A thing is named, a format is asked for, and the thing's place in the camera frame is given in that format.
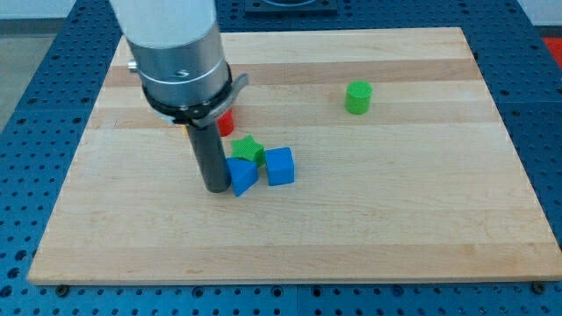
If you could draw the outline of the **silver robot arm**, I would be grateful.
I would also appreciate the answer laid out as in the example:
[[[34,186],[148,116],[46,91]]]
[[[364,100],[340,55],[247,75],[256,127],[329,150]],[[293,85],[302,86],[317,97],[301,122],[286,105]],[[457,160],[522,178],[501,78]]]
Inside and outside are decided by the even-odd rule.
[[[175,124],[213,125],[249,83],[233,78],[213,0],[111,0],[151,107]]]

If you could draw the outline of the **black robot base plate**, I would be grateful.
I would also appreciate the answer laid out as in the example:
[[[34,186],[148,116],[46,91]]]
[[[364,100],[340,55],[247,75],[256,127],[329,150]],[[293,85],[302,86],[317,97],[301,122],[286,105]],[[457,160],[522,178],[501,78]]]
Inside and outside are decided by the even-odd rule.
[[[244,0],[247,14],[337,13],[336,0]]]

